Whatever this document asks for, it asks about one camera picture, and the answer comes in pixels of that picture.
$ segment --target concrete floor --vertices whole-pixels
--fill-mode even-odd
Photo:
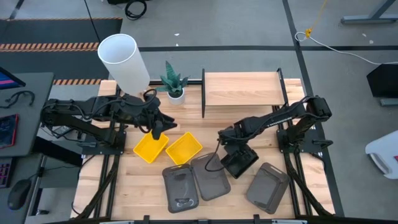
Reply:
[[[381,1],[329,1],[312,37],[328,45],[398,45],[398,24],[340,24],[342,16],[367,14]],[[0,0],[0,17],[8,17],[16,2]],[[123,5],[119,8],[101,0],[87,2],[93,17],[124,17]],[[289,0],[297,30],[313,24],[322,2]],[[398,3],[388,12],[398,13]],[[17,14],[17,18],[71,17],[88,17],[83,1],[25,0]],[[140,47],[293,46],[279,0],[152,0],[142,19],[123,20],[121,32],[133,36]],[[315,43],[308,40],[302,45]],[[355,53],[380,62],[398,60],[398,51],[393,50]],[[326,137],[334,141],[330,156],[345,215],[398,220],[398,180],[383,177],[364,153],[367,143],[398,129],[398,108],[380,107],[370,93],[366,75],[376,66],[334,52],[306,51],[303,55],[314,94],[325,97],[333,112],[323,127]],[[294,51],[143,52],[142,57],[152,79],[164,74],[165,60],[190,78],[200,78],[202,68],[227,72],[269,71],[278,67],[285,77],[301,78]],[[51,97],[83,99],[97,91],[98,86],[55,86]],[[62,172],[70,179],[76,176],[72,170]],[[51,196],[56,191],[62,194],[61,200]],[[51,214],[30,218],[27,223],[67,219],[73,196],[73,188],[46,189],[39,208],[51,209]]]

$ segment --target floor mat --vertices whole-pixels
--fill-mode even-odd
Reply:
[[[100,40],[120,33],[121,18],[93,22]],[[11,73],[53,72],[57,85],[90,85],[108,78],[89,19],[2,20],[0,35],[0,65]]]

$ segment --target monitor screen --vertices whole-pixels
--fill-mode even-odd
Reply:
[[[0,67],[0,90],[16,88],[20,86],[25,86],[25,83]]]

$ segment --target gray desk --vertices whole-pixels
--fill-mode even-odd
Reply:
[[[22,90],[35,93],[35,101],[29,106],[30,95],[21,95],[14,106],[0,109],[0,117],[19,114],[16,143],[12,147],[1,149],[0,157],[26,156],[31,152],[40,125],[40,112],[49,98],[54,78],[52,73],[24,73],[15,76],[25,82],[26,86],[0,90],[0,105],[6,105],[5,99]]]
[[[14,159],[16,166],[11,176],[10,187],[8,189],[0,189],[0,223],[2,224],[24,223],[26,217],[35,212],[39,203],[39,196],[36,196],[40,189],[40,177],[35,175],[31,178],[32,187],[21,209],[17,211],[10,210],[7,206],[7,198],[12,186],[16,182],[36,174],[40,167],[44,166],[44,155],[69,162],[75,166],[81,165],[79,154],[70,152],[36,136],[40,125],[40,112],[49,97],[53,74],[24,73],[14,75],[25,82],[26,86],[10,90],[0,90],[0,105],[5,105],[5,99],[21,90],[30,90],[35,93],[35,101],[32,106],[29,106],[30,97],[28,95],[21,95],[14,106],[9,109],[0,109],[0,117],[19,114],[15,145],[0,150],[0,157],[18,156]]]

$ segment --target wooden shelf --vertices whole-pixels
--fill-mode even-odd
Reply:
[[[206,72],[206,106],[283,105],[277,72]]]

